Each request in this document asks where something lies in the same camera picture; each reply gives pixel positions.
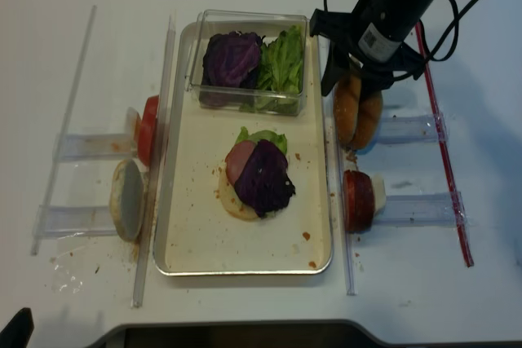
red tape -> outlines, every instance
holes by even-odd
[[[426,58],[427,53],[424,51],[422,47],[421,35],[420,35],[420,25],[415,25],[415,33],[417,35],[417,43],[418,49],[420,50],[421,55]],[[430,95],[430,104],[431,111],[434,115],[440,117],[439,104],[437,103],[437,98],[435,95],[435,88],[433,87],[433,80],[431,79],[430,67],[426,64],[426,69],[424,71],[424,77],[426,78],[427,84],[427,92]],[[444,164],[444,170],[446,172],[446,180],[448,181],[448,189],[451,193],[451,200],[453,203],[453,211],[455,212],[455,225],[457,226],[458,240],[460,242],[460,248],[462,250],[462,255],[464,257],[464,262],[467,267],[473,267],[475,263],[473,262],[473,257],[471,256],[470,245],[467,240],[466,233],[466,223],[464,222],[464,204],[460,202],[458,197],[457,185],[455,184],[455,177],[453,176],[453,170],[451,169],[451,161],[449,160],[448,153],[448,145],[446,140],[448,140],[448,135],[446,134],[446,129],[444,126],[437,121],[436,122],[437,133],[442,134],[444,138],[442,141],[439,141],[440,154],[442,155],[442,162]]]

green lettuce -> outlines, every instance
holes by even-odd
[[[291,26],[282,31],[276,41],[261,46],[257,90],[298,94],[303,77],[303,39],[301,28]],[[258,111],[291,113],[297,110],[294,99],[256,97],[254,108]]]
[[[236,144],[244,142],[245,140],[250,140],[254,143],[257,143],[259,140],[268,140],[269,142],[274,143],[285,155],[288,149],[288,142],[285,134],[277,134],[271,130],[261,130],[254,134],[248,134],[246,127],[242,126],[241,132],[237,136]]]

clear plastic box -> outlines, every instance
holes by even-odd
[[[203,57],[209,40],[215,34],[230,32],[255,32],[263,42],[274,41],[283,30],[298,25],[303,39],[303,64],[307,41],[307,18],[302,15],[259,14],[234,11],[207,10],[197,17],[197,43],[190,69],[190,87],[203,108],[241,110],[245,112],[268,112],[297,116],[303,106],[303,70],[298,94],[268,90],[249,90],[229,86],[202,85]]]

red cabbage leaf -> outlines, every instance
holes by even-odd
[[[267,212],[285,208],[295,194],[288,178],[288,161],[272,142],[259,140],[234,184],[239,199],[263,218]]]
[[[263,39],[256,33],[215,34],[203,57],[203,79],[207,86],[254,89],[258,78]]]

cheese slice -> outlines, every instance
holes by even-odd
[[[380,174],[374,175],[372,178],[372,188],[374,190],[375,209],[374,216],[384,209],[386,204],[386,190],[384,189],[384,179]]]
[[[248,222],[253,222],[259,219],[252,207],[239,200],[236,191],[234,191],[234,187],[228,181],[226,170],[221,170],[221,173],[219,174],[219,185],[216,196],[221,199],[221,204],[225,211],[231,214],[234,218],[246,220]]]

